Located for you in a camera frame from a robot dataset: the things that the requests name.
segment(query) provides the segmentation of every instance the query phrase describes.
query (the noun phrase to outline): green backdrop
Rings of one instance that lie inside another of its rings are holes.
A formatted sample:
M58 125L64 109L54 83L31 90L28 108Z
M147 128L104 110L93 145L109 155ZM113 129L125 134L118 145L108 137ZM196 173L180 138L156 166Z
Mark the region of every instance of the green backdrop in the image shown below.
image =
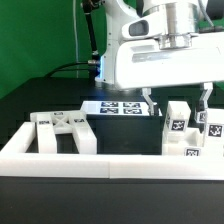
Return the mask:
M77 58L91 56L81 0L76 1L77 38L73 0L2 0L0 4L0 98L32 77ZM135 0L126 0L135 7ZM99 52L105 51L104 9L92 13Z

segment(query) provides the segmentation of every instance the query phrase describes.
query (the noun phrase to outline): black surface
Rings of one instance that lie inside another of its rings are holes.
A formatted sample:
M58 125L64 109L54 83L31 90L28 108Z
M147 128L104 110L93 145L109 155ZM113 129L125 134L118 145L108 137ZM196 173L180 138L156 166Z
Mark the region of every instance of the black surface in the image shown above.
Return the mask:
M224 1L208 0L206 11L211 19L222 19L224 17Z
M199 95L199 86L153 90L153 97L160 104L163 113L166 112L168 100L185 100L193 110ZM209 106L224 108L223 96L223 91L215 87ZM31 79L0 101L0 144L3 146L18 127L29 120L29 113L78 110L83 100L143 101L139 92L96 89L88 84L88 80ZM101 137L98 145L100 153L117 153L117 145L114 143L114 139L117 139L117 144L120 145L118 153L122 154L130 147L130 139L134 134L127 132L126 137L120 136L126 125L134 125L144 134L156 133L154 136L148 135L149 138L154 138L153 148L156 148L160 145L156 139L161 137L163 119L88 117L91 127ZM105 138L110 137L111 132L113 136L105 143ZM70 153L70 146L75 153L76 149L69 136L63 136L60 144L62 146L59 148L64 150L59 150L59 153ZM223 183L0 177L0 223L220 224L224 220Z

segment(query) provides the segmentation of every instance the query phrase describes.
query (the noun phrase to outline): black cable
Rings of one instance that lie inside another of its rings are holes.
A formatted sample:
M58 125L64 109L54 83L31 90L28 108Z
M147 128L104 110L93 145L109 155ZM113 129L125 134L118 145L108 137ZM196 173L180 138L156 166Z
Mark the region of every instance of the black cable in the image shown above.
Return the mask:
M44 77L50 78L54 73L56 73L57 71L59 71L63 68L68 68L68 67L72 67L72 66L76 66L76 65L88 65L88 62L73 62L73 63L61 65L61 66L55 68L54 70L52 70L51 72L48 72Z
M199 33L217 33L217 32L223 32L224 27L222 26L213 26L213 27L204 27L200 28Z
M88 68L60 69L57 72L72 72L72 71L89 71L89 69Z
M99 53L97 50L96 37L94 33L92 17L91 17L91 14L85 14L85 16L86 16L86 21L87 21L87 26L89 31L91 49L92 49L92 59L99 60Z
M57 73L57 72L72 72L72 71L89 71L89 69L87 69L87 68L80 68L80 69L59 69L57 71L54 71L54 73L52 73L51 76L53 74Z
M200 10L203 14L203 16L205 17L206 21L209 23L209 25L211 27L214 27L214 23L212 22L212 20L210 19L210 17L208 16L207 12L206 12L206 9L205 9L205 6L203 5L202 3L202 0L198 0L198 4L199 4L199 7L200 7Z
M136 0L136 11L137 11L137 14L140 18L143 15L143 8L144 8L144 1L143 0Z

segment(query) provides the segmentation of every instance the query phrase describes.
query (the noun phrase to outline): white block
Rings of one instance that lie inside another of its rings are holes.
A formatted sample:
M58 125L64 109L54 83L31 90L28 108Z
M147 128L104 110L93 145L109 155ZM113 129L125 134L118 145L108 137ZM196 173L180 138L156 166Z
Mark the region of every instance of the white block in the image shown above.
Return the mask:
M109 178L109 158L79 154L0 154L0 176Z
M202 134L198 128L187 128L183 140L178 142L170 141L163 136L162 155L182 155L182 156L200 156L202 148Z
M223 145L212 144L211 146L206 146L202 148L201 156L209 156L209 157L220 157L223 158Z
M191 110L184 101L169 101L164 124L165 132L183 133L188 126Z
M184 132L169 132L168 130L163 131L163 142L175 142L184 140Z
M89 126L86 115L77 111L69 115L73 138L80 154L97 154L97 139Z
M35 122L24 122L0 152L25 153L35 135Z
M110 178L223 180L223 158L142 156L110 162Z
M224 110L207 109L204 131L204 146L224 145Z
M50 114L37 114L39 153L57 153L57 141Z
M48 114L51 116L52 122L54 123L55 134L70 134L72 133L72 127L68 124L69 114L76 111L50 111L50 112L35 112L30 114L30 120L36 122L37 114Z

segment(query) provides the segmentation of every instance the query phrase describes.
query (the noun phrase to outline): cable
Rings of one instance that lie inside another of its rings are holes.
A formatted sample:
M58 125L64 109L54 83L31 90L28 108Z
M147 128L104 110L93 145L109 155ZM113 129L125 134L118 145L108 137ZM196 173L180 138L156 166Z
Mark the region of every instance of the cable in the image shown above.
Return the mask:
M57 73L57 72L73 72L73 71L89 71L89 69L87 69L87 68L80 68L80 69L60 69L60 70L54 71L54 73L52 73L51 76L53 74Z
M206 9L205 9L202 1L201 0L198 0L198 4L200 6L200 9L201 9L201 12L202 12L203 16L205 17L205 19L207 20L207 22L209 23L209 25L211 27L214 27L214 23L211 21L210 17L208 16L208 14L206 12Z
M136 0L136 11L137 11L137 14L140 18L143 15L143 8L144 8L144 1L143 0Z
M78 43L78 34L77 34L77 20L76 20L76 2L73 0L73 19L74 19L74 34L75 34L75 57L76 60L79 60L79 43Z
M61 71L63 68L68 68L68 67L72 67L72 66L76 66L76 65L88 65L88 62L73 62L73 63L61 65L61 66L55 68L54 70L52 70L51 72L47 73L44 77L50 78L54 73Z

